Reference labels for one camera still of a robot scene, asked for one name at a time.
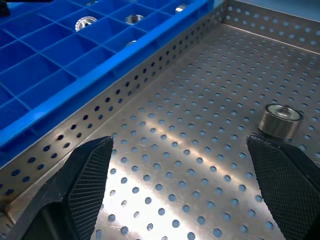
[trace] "stainless steel tray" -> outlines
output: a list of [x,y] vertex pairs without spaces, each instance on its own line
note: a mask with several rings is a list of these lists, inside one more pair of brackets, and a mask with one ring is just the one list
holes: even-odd
[[[264,19],[264,8],[236,1],[230,6],[231,19],[237,9],[253,8]],[[26,169],[35,176],[27,191],[12,186],[18,193],[11,199],[11,219],[72,148],[113,135],[92,240],[284,239],[261,198],[246,137],[257,130],[266,104],[290,105],[304,114],[292,144],[320,162],[319,45],[302,49],[231,22],[219,24],[224,9],[203,18],[21,154],[17,159],[31,154],[38,159],[51,145],[59,159],[50,162],[53,152],[43,158],[49,165],[45,174]],[[286,21],[286,14],[277,14]],[[11,162],[1,177],[17,165],[18,160]]]

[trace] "blue plastic crate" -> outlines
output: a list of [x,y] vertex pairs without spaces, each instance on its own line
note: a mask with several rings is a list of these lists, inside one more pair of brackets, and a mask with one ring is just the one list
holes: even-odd
[[[90,1],[12,3],[0,18],[0,165],[223,2]],[[132,14],[145,18],[127,24]],[[97,21],[76,31],[87,16]]]

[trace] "textured rubber pad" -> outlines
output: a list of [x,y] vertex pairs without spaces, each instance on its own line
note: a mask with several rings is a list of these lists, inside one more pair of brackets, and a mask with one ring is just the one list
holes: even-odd
[[320,239],[320,168],[300,149],[250,136],[262,197],[286,240]]

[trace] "tray floor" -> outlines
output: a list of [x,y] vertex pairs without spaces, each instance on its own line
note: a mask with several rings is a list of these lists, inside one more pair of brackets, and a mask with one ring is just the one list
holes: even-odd
[[318,55],[222,24],[90,136],[114,136],[91,239],[284,240],[246,137],[288,104],[305,118],[293,144],[319,163],[319,76]]

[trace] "blue grid divider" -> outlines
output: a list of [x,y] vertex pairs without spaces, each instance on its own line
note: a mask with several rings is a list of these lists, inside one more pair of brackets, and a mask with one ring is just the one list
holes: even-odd
[[[90,1],[11,3],[0,19],[0,166],[223,0]],[[145,18],[129,25],[132,14]]]

